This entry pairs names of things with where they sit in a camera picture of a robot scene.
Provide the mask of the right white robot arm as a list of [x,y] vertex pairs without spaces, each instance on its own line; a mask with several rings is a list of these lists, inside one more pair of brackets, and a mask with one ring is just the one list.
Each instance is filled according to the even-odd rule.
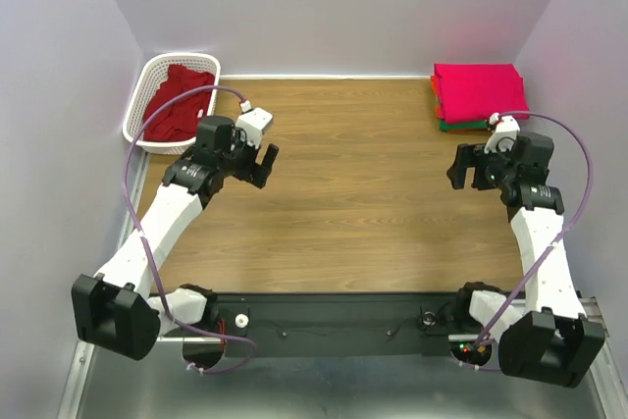
[[485,144],[458,145],[446,175],[455,189],[474,172],[477,190],[497,189],[524,272],[511,294],[482,282],[459,289],[452,308],[458,327],[477,324],[480,347],[497,345],[500,371],[511,377],[573,389],[605,341],[573,286],[563,243],[568,225],[558,188],[549,186],[552,140],[507,132]]

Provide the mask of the dark red t shirt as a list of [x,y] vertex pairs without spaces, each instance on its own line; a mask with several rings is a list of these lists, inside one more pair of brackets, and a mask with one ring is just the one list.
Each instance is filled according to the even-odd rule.
[[[143,115],[146,122],[161,106],[194,88],[211,85],[215,76],[193,71],[183,65],[168,67],[167,78],[148,102]],[[181,99],[161,112],[146,127],[144,139],[152,142],[177,142],[194,138],[200,120],[206,115],[211,91],[203,91]]]

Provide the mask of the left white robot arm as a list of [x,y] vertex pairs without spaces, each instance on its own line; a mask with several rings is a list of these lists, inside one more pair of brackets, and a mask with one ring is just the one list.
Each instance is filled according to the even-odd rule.
[[74,282],[71,298],[78,338],[133,360],[143,359],[157,339],[176,328],[196,332],[214,320],[216,294],[184,285],[162,288],[159,270],[183,231],[234,178],[265,186],[279,153],[271,144],[259,152],[273,115],[254,108],[236,120],[208,116],[197,128],[195,142],[171,164],[143,217],[118,251],[93,276]]

